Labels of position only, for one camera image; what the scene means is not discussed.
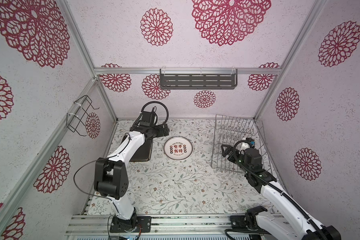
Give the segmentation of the black square plate yellow rim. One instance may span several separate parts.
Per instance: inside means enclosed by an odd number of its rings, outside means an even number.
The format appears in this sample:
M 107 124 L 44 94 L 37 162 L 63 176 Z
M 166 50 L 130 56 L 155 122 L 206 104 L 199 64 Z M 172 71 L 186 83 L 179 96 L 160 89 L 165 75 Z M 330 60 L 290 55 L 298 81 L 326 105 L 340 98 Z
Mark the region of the black square plate yellow rim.
M 153 140 L 146 140 L 131 158 L 131 162 L 147 162 L 151 159 Z

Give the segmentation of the white round plate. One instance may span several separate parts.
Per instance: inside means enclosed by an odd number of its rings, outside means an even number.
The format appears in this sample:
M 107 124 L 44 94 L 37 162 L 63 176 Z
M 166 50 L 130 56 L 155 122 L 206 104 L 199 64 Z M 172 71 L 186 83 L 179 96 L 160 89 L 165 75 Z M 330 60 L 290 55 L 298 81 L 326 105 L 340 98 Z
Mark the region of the white round plate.
M 194 151 L 193 144 L 185 137 L 172 137 L 164 143 L 164 153 L 171 160 L 183 161 L 189 158 Z

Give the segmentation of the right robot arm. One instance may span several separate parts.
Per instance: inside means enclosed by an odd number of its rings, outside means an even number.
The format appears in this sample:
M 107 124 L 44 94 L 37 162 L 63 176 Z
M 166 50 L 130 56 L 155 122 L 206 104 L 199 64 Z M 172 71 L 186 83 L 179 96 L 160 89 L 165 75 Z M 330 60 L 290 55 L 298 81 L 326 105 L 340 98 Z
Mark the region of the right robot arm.
M 222 145 L 222 156 L 244 170 L 245 178 L 259 194 L 269 200 L 284 217 L 280 221 L 273 217 L 263 206 L 253 207 L 241 216 L 231 216 L 230 233 L 244 233 L 251 240 L 260 240 L 270 235 L 278 240 L 340 240 L 340 232 L 333 226 L 325 226 L 308 214 L 283 187 L 277 179 L 263 168 L 263 159 L 255 141 L 245 138 L 233 146 Z

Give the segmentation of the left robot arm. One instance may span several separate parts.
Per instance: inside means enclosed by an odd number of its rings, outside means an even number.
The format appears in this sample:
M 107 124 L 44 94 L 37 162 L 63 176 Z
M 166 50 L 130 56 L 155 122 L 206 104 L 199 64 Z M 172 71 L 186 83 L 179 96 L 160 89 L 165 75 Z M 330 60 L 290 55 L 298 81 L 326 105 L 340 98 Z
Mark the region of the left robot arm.
M 127 166 L 135 153 L 146 142 L 169 135 L 167 123 L 157 124 L 155 110 L 142 111 L 131 131 L 125 134 L 121 145 L 106 158 L 95 163 L 94 189 L 101 197 L 111 201 L 117 210 L 117 218 L 131 225 L 136 210 L 125 196 L 129 186 Z

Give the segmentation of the grey wall shelf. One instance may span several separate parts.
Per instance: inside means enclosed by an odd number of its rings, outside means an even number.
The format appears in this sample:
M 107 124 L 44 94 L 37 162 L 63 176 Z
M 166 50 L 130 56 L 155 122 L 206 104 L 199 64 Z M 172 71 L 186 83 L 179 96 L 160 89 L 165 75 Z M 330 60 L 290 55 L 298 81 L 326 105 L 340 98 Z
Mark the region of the grey wall shelf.
M 167 74 L 160 69 L 160 87 L 163 90 L 234 90 L 238 75 L 231 74 Z

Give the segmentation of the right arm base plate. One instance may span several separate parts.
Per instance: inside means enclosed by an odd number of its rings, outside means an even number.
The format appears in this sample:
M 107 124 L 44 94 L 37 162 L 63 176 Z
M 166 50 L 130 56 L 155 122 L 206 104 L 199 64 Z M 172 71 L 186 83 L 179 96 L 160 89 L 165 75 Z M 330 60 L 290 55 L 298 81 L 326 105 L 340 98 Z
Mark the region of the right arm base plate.
M 270 235 L 269 232 L 260 228 L 256 221 L 256 217 L 247 215 L 230 216 L 232 229 L 239 233 Z

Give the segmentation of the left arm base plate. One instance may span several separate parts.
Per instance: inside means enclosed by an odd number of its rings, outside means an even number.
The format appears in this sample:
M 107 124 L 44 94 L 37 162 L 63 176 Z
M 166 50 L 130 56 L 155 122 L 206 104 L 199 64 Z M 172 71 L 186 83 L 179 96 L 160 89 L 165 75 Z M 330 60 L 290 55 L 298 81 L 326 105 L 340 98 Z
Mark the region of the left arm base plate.
M 114 218 L 110 226 L 110 233 L 149 233 L 152 217 L 134 216 L 130 220 Z

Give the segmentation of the aluminium mounting rail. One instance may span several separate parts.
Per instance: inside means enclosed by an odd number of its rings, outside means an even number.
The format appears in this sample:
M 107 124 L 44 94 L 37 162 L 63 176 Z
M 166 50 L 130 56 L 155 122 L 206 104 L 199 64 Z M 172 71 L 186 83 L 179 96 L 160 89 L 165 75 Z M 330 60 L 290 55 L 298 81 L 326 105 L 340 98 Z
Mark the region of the aluminium mounting rail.
M 152 217 L 148 235 L 213 235 L 231 228 L 230 216 L 237 214 L 147 215 Z M 107 236 L 111 215 L 73 215 L 66 236 Z

